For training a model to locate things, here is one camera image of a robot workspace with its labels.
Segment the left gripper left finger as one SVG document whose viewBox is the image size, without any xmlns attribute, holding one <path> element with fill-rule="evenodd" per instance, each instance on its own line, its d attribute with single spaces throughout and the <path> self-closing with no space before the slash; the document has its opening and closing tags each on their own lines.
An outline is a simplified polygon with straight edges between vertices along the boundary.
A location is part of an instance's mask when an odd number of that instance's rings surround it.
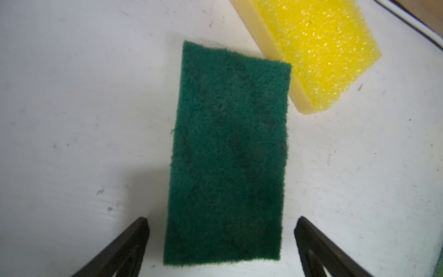
<svg viewBox="0 0 443 277">
<path fill-rule="evenodd" d="M 148 219 L 139 217 L 75 277 L 138 277 L 150 237 Z"/>
</svg>

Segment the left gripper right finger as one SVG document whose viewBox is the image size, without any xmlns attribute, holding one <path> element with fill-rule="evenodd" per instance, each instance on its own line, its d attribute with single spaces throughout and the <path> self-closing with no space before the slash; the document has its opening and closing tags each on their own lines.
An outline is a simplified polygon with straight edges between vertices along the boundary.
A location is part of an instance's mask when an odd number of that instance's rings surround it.
<svg viewBox="0 0 443 277">
<path fill-rule="evenodd" d="M 372 277 L 307 218 L 298 219 L 294 236 L 306 277 Z"/>
</svg>

